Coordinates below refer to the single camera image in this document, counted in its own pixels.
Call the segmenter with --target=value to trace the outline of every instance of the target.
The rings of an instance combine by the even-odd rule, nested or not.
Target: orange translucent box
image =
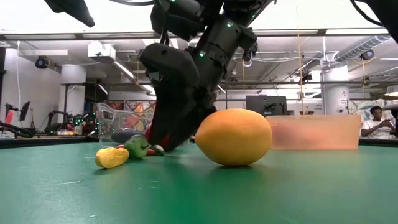
[[[268,116],[272,149],[358,149],[360,115]]]

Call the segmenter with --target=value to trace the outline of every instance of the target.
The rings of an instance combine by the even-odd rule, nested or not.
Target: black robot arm
[[[140,54],[157,95],[151,144],[170,151],[187,140],[215,112],[215,90],[238,47],[256,51],[257,37],[247,26],[273,0],[158,0],[152,10],[154,31],[170,31],[189,41],[203,32],[197,46],[185,50],[152,44]]]

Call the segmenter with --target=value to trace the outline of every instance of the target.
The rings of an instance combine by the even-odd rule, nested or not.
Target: white column
[[[62,65],[61,79],[61,83],[83,83],[86,81],[86,69],[79,65]],[[86,87],[76,86],[74,89],[72,88],[73,85],[70,85],[68,88],[67,112],[72,115],[83,114]],[[59,111],[63,111],[64,100],[65,86],[61,86]],[[62,121],[63,116],[58,116],[58,122],[61,123]]]
[[[348,67],[342,63],[322,68],[322,81],[348,81]],[[348,114],[349,88],[347,84],[323,84],[322,107],[325,115]]]

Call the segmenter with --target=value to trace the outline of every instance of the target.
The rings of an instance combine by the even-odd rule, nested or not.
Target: green toy pepper
[[[150,144],[144,136],[138,134],[132,136],[124,144],[124,148],[129,151],[130,159],[142,159],[147,155]]]

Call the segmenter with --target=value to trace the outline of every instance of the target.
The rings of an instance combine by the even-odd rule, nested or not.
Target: person
[[[373,139],[389,139],[391,138],[390,131],[395,131],[396,128],[391,121],[382,118],[382,109],[380,106],[373,106],[371,108],[372,120],[367,120],[363,123],[361,128],[361,136]]]

